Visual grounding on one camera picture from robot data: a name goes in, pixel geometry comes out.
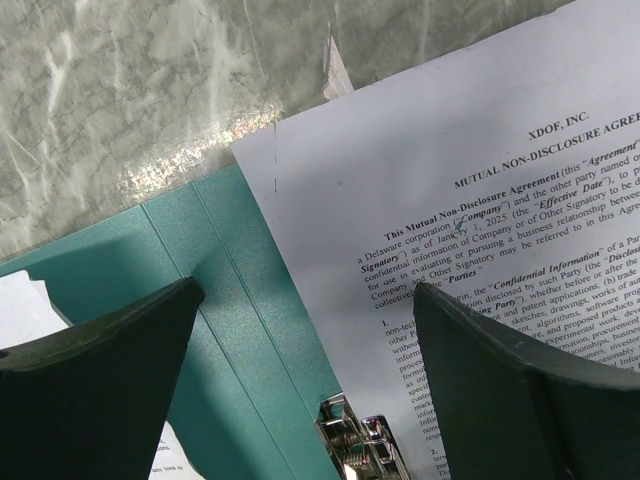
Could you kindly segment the teal file folder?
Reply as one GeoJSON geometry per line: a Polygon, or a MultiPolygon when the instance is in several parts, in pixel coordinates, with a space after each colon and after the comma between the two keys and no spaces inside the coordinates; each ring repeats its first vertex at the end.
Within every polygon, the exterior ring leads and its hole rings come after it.
{"type": "Polygon", "coordinates": [[[205,292],[169,421],[207,479],[333,479],[315,431],[337,393],[311,320],[238,167],[5,261],[72,322],[182,277],[205,292]]]}

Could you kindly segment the printed paper sheet bottom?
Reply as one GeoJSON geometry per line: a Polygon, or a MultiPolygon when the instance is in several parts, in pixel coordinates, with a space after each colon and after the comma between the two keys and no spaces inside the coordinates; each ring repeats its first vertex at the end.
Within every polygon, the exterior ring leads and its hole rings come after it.
{"type": "Polygon", "coordinates": [[[639,368],[639,5],[576,1],[234,142],[360,416],[447,479],[419,283],[639,368]]]}

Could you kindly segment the printed paper sheet top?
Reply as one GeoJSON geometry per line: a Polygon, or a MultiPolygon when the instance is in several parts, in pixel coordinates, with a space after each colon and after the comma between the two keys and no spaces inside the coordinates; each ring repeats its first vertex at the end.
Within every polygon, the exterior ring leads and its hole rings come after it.
{"type": "MultiPolygon", "coordinates": [[[[44,280],[26,270],[1,277],[1,347],[36,340],[70,327],[52,305],[44,280]]],[[[149,479],[202,479],[188,460],[168,421],[156,449],[149,479]]]]}

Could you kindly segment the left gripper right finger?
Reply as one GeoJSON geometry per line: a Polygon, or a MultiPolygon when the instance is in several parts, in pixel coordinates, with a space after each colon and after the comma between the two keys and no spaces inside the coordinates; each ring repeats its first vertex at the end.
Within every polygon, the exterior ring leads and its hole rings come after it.
{"type": "Polygon", "coordinates": [[[414,318],[454,479],[636,479],[639,376],[421,283],[414,318]]]}

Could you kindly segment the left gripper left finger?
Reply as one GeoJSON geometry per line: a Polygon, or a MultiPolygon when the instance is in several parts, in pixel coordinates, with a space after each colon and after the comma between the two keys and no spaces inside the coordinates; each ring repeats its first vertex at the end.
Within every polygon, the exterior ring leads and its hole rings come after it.
{"type": "Polygon", "coordinates": [[[188,277],[2,348],[2,478],[148,478],[204,298],[188,277]]]}

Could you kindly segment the printed paper sheet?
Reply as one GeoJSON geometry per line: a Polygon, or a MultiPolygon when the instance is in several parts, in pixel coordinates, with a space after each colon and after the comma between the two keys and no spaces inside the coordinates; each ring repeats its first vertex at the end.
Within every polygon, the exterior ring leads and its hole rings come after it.
{"type": "MultiPolygon", "coordinates": [[[[1,347],[36,340],[70,327],[52,305],[44,280],[26,270],[1,277],[1,347]]],[[[188,460],[168,421],[156,449],[149,479],[202,479],[188,460]]]]}
{"type": "Polygon", "coordinates": [[[360,416],[447,479],[419,283],[639,368],[639,5],[576,1],[234,142],[360,416]]]}

